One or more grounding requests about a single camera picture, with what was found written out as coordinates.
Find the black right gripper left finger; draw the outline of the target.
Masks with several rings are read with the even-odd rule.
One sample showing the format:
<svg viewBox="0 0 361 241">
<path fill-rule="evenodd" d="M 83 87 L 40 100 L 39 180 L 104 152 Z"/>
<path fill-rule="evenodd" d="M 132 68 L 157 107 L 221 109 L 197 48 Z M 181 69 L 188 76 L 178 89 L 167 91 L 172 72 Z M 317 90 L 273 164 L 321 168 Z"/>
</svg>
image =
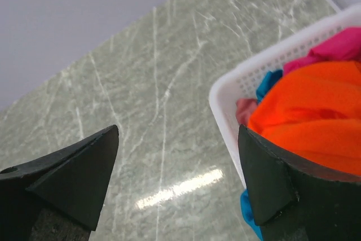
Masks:
<svg viewBox="0 0 361 241">
<path fill-rule="evenodd" d="M 1 171 L 1 240 L 88 240 L 119 145 L 111 125 L 68 147 Z"/>
</svg>

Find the orange t shirt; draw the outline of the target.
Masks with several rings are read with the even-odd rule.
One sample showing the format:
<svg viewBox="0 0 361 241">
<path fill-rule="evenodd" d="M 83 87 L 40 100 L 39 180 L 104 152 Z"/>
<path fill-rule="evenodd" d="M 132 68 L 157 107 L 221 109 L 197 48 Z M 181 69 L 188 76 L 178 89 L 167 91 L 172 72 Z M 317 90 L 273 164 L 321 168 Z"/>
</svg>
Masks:
<svg viewBox="0 0 361 241">
<path fill-rule="evenodd" d="M 248 128 L 312 162 L 360 175 L 360 63 L 316 63 L 284 76 Z"/>
</svg>

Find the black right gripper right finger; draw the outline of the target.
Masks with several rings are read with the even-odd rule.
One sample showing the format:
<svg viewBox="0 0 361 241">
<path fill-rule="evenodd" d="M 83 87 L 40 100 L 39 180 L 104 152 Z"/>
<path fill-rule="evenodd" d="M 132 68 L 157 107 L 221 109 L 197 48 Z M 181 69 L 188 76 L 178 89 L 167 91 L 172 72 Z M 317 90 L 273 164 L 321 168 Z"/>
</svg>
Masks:
<svg viewBox="0 0 361 241">
<path fill-rule="evenodd" d="M 264 240 L 360 240 L 360 177 L 291 153 L 241 125 L 241 168 Z"/>
</svg>

